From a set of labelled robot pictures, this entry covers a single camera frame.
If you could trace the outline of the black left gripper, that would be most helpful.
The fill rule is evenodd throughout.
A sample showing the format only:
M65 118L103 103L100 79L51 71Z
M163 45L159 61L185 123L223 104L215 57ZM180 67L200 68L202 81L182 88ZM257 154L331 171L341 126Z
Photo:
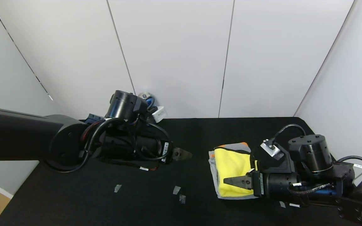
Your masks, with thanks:
M192 153L178 147L173 147L173 142L161 138L147 136L133 136L134 155L142 161L158 161L168 164L173 161L188 160Z

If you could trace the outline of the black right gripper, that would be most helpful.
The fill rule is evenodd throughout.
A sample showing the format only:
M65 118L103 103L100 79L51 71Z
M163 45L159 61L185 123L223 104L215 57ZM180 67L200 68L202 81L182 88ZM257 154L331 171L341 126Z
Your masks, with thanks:
M291 184L299 181L297 173L265 173L254 171L249 175L223 179L223 183L243 189L253 189L254 196L274 201L300 201L300 197L289 192Z

